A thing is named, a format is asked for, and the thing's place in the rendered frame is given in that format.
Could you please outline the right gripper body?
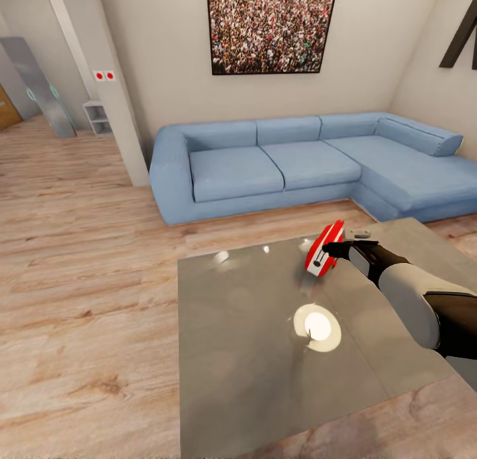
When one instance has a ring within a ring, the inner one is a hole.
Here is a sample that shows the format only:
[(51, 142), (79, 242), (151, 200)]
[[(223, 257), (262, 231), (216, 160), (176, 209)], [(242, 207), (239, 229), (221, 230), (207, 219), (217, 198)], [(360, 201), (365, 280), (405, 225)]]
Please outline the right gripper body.
[(329, 243), (329, 257), (343, 258), (345, 260), (349, 260), (346, 257), (345, 249), (346, 247), (353, 242), (330, 242)]

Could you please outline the radio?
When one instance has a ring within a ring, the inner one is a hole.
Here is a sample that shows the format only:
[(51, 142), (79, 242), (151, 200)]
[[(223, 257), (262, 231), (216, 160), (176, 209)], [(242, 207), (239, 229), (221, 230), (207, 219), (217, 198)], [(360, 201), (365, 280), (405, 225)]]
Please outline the radio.
[(344, 236), (342, 229), (344, 222), (337, 221), (335, 225), (329, 225), (320, 234), (320, 237), (312, 245), (305, 261), (305, 269), (317, 277), (324, 276), (329, 268), (335, 268), (337, 261), (334, 257), (329, 257), (328, 252), (323, 252), (322, 246), (330, 242), (342, 242)]

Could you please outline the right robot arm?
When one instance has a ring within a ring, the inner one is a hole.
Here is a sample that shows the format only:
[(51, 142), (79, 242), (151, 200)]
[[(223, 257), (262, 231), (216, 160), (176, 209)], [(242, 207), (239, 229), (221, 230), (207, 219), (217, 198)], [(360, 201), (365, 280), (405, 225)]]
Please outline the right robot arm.
[(323, 252), (351, 261), (373, 281), (414, 341), (437, 351), (477, 393), (477, 294), (367, 240), (368, 229), (344, 229), (342, 235)]

